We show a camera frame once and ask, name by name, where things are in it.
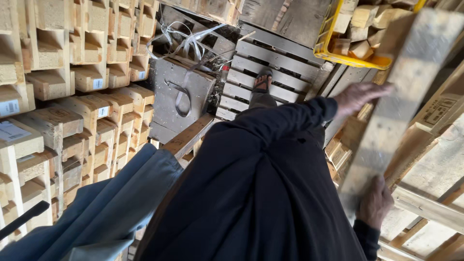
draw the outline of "yellow plastic crate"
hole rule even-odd
[[[419,11],[424,6],[426,0],[419,0],[414,6],[414,12]],[[343,0],[332,3],[327,8],[324,22],[322,22],[321,30],[319,31],[319,37],[317,38],[316,45],[314,46],[314,55],[324,60],[345,64],[353,67],[367,67],[376,68],[379,70],[386,70],[392,63],[392,60],[387,57],[373,56],[368,62],[362,61],[356,58],[333,54],[329,52],[329,42],[334,33],[335,21],[342,7]]]

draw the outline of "blue garment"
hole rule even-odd
[[[39,227],[0,252],[0,260],[109,260],[147,224],[183,168],[146,144],[119,174],[77,191],[53,226]]]

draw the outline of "white label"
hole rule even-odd
[[[26,160],[29,160],[29,159],[32,159],[32,158],[35,158],[35,156],[30,154],[30,155],[26,155],[24,157],[21,157],[21,158],[17,159],[16,162],[20,163],[20,162],[23,162],[23,161],[26,161]]]
[[[103,88],[103,79],[93,79],[93,89],[98,90]]]
[[[19,112],[18,100],[0,102],[0,116],[8,116]]]
[[[106,107],[98,109],[98,117],[100,118],[100,117],[108,116],[108,109],[109,108],[110,108],[109,106],[106,106]]]
[[[4,141],[10,142],[29,135],[31,135],[30,132],[13,125],[9,121],[0,123],[0,139]]]

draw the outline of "flip-flop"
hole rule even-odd
[[[266,90],[268,91],[269,90],[269,76],[272,77],[272,71],[270,69],[263,69],[259,74],[258,76],[256,77],[256,79],[258,79],[259,77],[263,77],[263,76],[267,76],[268,78],[264,81],[260,81],[260,82],[257,82],[254,86],[253,86],[253,89],[255,89],[256,86],[260,86],[261,84],[266,84]]]

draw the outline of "hand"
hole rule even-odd
[[[382,221],[393,206],[393,198],[385,185],[383,176],[376,176],[372,184],[361,199],[361,205],[356,212],[356,218],[367,225],[380,230]]]
[[[369,101],[389,94],[394,88],[391,83],[377,85],[375,83],[354,83],[350,84],[334,99],[338,103],[338,110],[335,118],[341,118],[359,111],[364,104]]]

